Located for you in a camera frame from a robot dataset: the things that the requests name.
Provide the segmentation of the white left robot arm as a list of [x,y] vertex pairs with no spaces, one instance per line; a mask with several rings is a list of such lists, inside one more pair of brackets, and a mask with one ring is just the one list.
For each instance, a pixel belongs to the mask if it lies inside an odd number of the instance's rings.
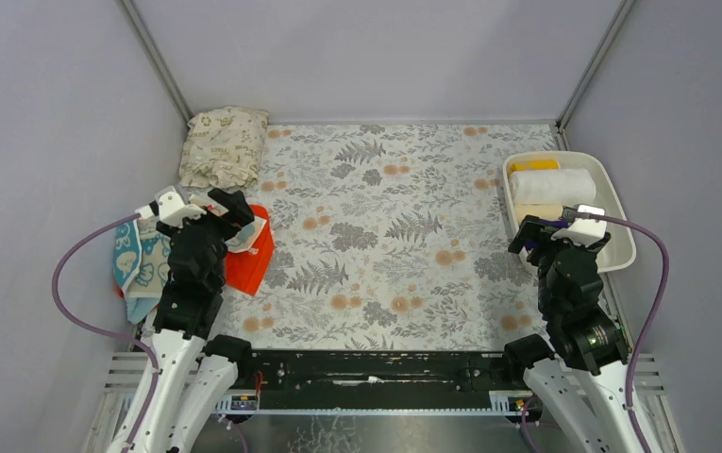
[[255,214],[240,191],[212,189],[203,202],[169,187],[138,209],[169,241],[153,333],[136,345],[147,363],[110,452],[186,452],[238,375],[242,341],[210,340],[226,285],[227,243]]

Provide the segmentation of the teal bunny pattern towel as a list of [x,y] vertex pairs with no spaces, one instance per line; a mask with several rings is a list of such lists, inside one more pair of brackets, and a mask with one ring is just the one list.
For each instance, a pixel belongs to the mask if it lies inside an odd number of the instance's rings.
[[169,238],[152,219],[116,227],[113,272],[126,300],[159,299],[169,272]]

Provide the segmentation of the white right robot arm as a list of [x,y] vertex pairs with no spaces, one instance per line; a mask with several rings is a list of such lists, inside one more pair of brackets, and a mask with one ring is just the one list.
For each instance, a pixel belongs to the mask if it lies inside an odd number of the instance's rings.
[[564,208],[561,218],[567,227],[528,215],[509,244],[514,254],[527,248],[528,261],[537,269],[538,309],[547,335],[507,344],[505,358],[577,450],[660,452],[663,444],[635,394],[641,340],[629,346],[599,306],[604,283],[596,257],[611,238],[609,224],[638,231],[658,246],[662,275],[639,334],[645,338],[668,280],[667,248],[646,228],[600,209]]

